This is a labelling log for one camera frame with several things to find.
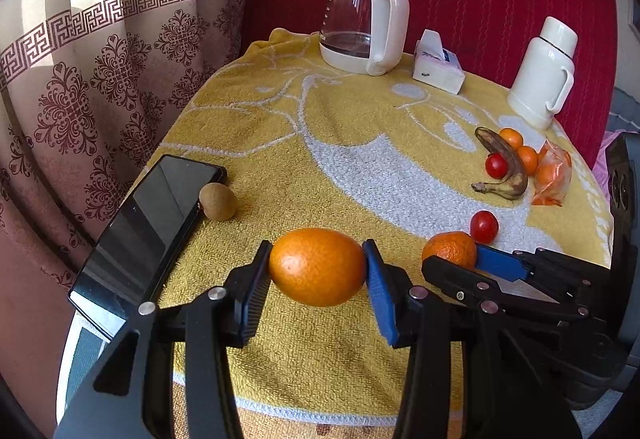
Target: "silver bolt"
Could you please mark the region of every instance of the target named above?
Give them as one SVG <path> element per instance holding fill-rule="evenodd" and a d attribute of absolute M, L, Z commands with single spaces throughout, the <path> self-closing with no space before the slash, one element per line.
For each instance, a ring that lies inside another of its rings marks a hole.
<path fill-rule="evenodd" d="M 495 314 L 498 312 L 498 304 L 493 300 L 485 300 L 480 304 L 483 313 Z"/>
<path fill-rule="evenodd" d="M 226 289 L 224 287 L 212 287 L 207 293 L 209 300 L 221 300 L 226 296 Z"/>
<path fill-rule="evenodd" d="M 409 289 L 409 296 L 414 300 L 424 300 L 427 298 L 429 291 L 426 287 L 422 285 L 414 285 L 411 289 Z"/>
<path fill-rule="evenodd" d="M 154 304 L 153 302 L 142 302 L 142 304 L 138 306 L 138 313 L 141 316 L 148 316 L 155 310 L 156 304 Z"/>

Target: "thermos handle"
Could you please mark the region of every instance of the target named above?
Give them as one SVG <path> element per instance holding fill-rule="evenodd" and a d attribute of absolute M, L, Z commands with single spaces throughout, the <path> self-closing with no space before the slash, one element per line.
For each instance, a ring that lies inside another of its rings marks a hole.
<path fill-rule="evenodd" d="M 380 76 L 400 62 L 409 24 L 409 0 L 371 0 L 371 45 L 367 72 Z"/>
<path fill-rule="evenodd" d="M 566 101 L 566 97 L 569 95 L 569 92 L 571 92 L 571 87 L 574 86 L 574 74 L 566 67 L 562 67 L 562 70 L 566 73 L 566 81 L 564 82 L 564 85 L 560 90 L 558 99 L 556 99 L 556 104 L 551 105 L 550 102 L 546 102 L 546 109 L 551 114 L 557 114 L 558 112 L 560 112 L 560 110 L 562 110 L 564 102 Z"/>

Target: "plastic bag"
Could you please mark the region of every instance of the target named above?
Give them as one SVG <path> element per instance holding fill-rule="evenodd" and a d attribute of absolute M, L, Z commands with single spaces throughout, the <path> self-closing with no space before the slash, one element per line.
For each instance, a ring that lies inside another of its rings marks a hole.
<path fill-rule="evenodd" d="M 562 206 L 571 182 L 571 156 L 548 139 L 540 150 L 536 170 L 536 193 L 531 204 L 535 206 Z"/>

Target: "yellow towel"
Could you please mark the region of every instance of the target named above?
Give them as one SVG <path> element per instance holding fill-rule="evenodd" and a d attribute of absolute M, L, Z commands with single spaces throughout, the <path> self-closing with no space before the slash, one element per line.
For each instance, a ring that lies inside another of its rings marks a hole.
<path fill-rule="evenodd" d="M 198 225 L 161 304 L 190 301 L 249 263 L 261 239 L 273 242 L 305 226 L 373 238 L 388 263 L 424 284 L 426 239 L 468 231 L 480 209 L 500 220 L 500 249 L 543 246 L 608 266 L 610 215 L 591 171 L 558 124 L 535 132 L 510 111 L 505 95 L 472 74 L 459 96 L 416 82 L 408 55 L 385 76 L 348 74 L 323 62 L 317 35 L 275 30 L 201 88 L 150 160 L 171 153 L 223 165 L 239 200 L 232 220 Z M 473 136 L 478 125 L 512 126 L 536 149 L 548 137 L 571 152 L 574 177 L 564 206 L 531 206 L 532 185 L 513 202 L 474 193 L 470 183 L 486 179 L 486 151 Z M 458 421 L 462 371 L 459 347 L 452 351 Z M 183 352 L 178 348 L 178 379 Z M 353 426 L 345 437 L 390 437 L 372 427 L 393 425 L 407 357 L 380 337 L 366 290 L 321 309 L 272 287 L 258 335 L 230 352 L 230 369 L 238 405 L 254 423 L 249 428 L 260 429 L 256 437 L 300 437 L 301 427 L 310 437 L 341 437 L 336 430 L 345 425 Z"/>

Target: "tissue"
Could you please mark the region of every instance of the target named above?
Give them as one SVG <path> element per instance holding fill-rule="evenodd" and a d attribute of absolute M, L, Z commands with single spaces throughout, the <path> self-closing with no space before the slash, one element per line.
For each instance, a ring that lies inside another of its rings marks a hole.
<path fill-rule="evenodd" d="M 415 46 L 414 80 L 457 94 L 465 81 L 458 57 L 442 47 L 440 34 L 426 29 Z"/>

